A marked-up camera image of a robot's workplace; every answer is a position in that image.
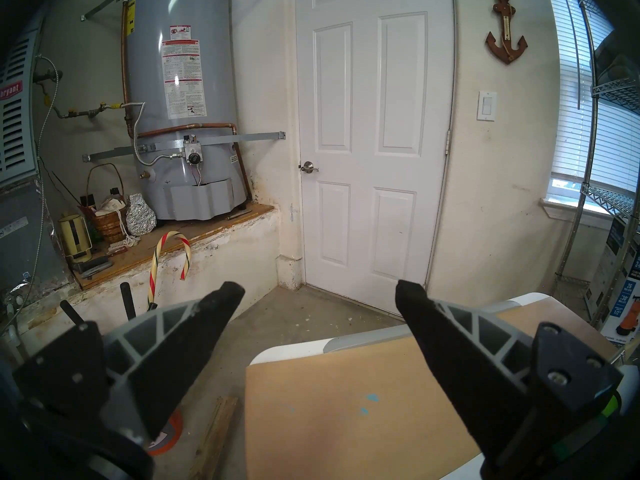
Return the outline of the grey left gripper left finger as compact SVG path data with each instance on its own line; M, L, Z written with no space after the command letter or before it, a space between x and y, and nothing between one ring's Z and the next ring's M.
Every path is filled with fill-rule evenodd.
M105 426L155 440L203 368L245 289L225 281L201 299L156 308L102 338L109 397Z

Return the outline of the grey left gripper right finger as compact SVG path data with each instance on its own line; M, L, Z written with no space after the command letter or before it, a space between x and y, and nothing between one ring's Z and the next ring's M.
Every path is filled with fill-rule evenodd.
M431 299L407 280L396 285L395 305L486 460L506 464L533 407L533 338L495 314Z

